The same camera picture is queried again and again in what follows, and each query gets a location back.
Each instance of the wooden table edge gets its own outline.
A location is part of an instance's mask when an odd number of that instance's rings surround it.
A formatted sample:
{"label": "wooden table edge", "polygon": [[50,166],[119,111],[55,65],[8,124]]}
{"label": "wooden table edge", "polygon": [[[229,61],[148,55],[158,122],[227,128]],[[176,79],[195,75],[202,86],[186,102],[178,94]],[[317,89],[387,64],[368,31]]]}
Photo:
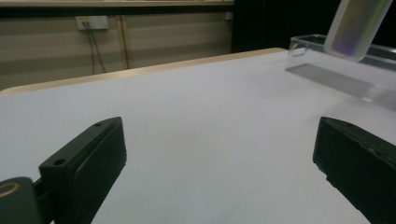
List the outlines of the wooden table edge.
{"label": "wooden table edge", "polygon": [[203,58],[203,59],[194,59],[194,60],[189,60],[189,61],[184,61],[184,62],[165,63],[165,64],[153,65],[153,66],[149,66],[149,67],[122,70],[122,71],[87,76],[87,77],[74,77],[74,78],[69,78],[69,79],[36,83],[36,84],[12,87],[12,88],[2,90],[2,91],[0,91],[0,96],[18,94],[18,93],[28,92],[28,91],[39,91],[39,90],[44,90],[44,89],[50,89],[50,88],[68,86],[68,85],[75,85],[75,84],[92,82],[92,81],[106,80],[106,79],[112,79],[112,78],[131,77],[131,76],[143,75],[143,74],[148,74],[148,73],[153,73],[153,72],[160,72],[160,71],[176,69],[176,68],[181,68],[181,67],[194,66],[194,65],[198,65],[198,64],[217,63],[217,62],[223,62],[223,61],[227,61],[227,60],[242,59],[242,58],[277,53],[277,52],[282,52],[282,51],[286,51],[286,50],[279,49],[279,48],[259,49],[259,50],[253,50],[253,51],[247,51],[247,52],[241,52],[241,53],[235,53],[235,54],[226,54],[226,55],[220,55],[220,56],[215,56],[215,57],[208,57],[208,58]]}

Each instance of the wall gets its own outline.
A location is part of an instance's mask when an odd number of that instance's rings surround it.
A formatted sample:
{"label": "wall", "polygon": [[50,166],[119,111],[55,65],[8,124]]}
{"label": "wall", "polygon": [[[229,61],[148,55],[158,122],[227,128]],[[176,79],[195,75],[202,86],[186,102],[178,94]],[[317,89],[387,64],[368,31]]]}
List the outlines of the wall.
{"label": "wall", "polygon": [[[106,70],[113,72],[128,64],[136,68],[229,53],[231,24],[224,16],[108,17],[109,29],[94,34]],[[95,71],[102,73],[98,63]],[[0,90],[91,74],[89,38],[74,18],[0,20]]]}

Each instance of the black cable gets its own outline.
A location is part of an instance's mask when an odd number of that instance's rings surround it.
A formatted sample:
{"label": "black cable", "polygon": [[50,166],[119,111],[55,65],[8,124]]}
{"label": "black cable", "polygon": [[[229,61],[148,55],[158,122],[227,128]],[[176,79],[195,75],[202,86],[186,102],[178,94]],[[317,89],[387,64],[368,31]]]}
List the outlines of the black cable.
{"label": "black cable", "polygon": [[93,54],[93,43],[91,40],[91,35],[88,33],[89,27],[87,25],[87,22],[83,22],[82,25],[84,26],[85,30],[87,31],[88,35],[88,40],[90,41],[90,47],[91,47],[91,64],[92,64],[92,74],[95,75],[95,55]]}
{"label": "black cable", "polygon": [[97,43],[96,43],[95,36],[94,36],[94,34],[93,34],[93,31],[92,31],[91,26],[90,26],[89,23],[87,24],[87,26],[88,26],[88,28],[89,28],[89,29],[88,29],[88,33],[91,35],[93,45],[94,45],[95,48],[96,48],[96,55],[97,55],[97,57],[98,57],[99,64],[102,66],[102,70],[103,70],[103,72],[105,73],[105,72],[106,72],[105,65],[103,64],[102,57],[100,56],[100,51],[99,51],[98,45],[97,45]]}

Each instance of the white table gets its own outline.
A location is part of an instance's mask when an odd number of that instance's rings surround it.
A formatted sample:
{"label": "white table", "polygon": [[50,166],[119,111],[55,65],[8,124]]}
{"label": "white table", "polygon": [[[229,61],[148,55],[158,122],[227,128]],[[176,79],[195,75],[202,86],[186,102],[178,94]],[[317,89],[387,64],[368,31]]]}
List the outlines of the white table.
{"label": "white table", "polygon": [[101,119],[127,165],[93,223],[368,223],[312,162],[321,116],[396,144],[396,113],[284,71],[286,52],[0,97],[0,179]]}

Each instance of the electrical socket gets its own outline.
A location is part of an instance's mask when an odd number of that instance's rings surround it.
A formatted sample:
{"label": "electrical socket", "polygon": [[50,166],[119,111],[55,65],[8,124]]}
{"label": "electrical socket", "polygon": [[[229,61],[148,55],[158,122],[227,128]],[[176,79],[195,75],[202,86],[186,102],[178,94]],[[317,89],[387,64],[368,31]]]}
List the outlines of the electrical socket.
{"label": "electrical socket", "polygon": [[93,30],[108,28],[107,16],[81,16],[76,17],[76,22],[79,30],[86,30],[83,22],[87,22]]}
{"label": "electrical socket", "polygon": [[231,21],[233,19],[233,13],[232,12],[227,12],[225,14],[225,20],[226,21]]}

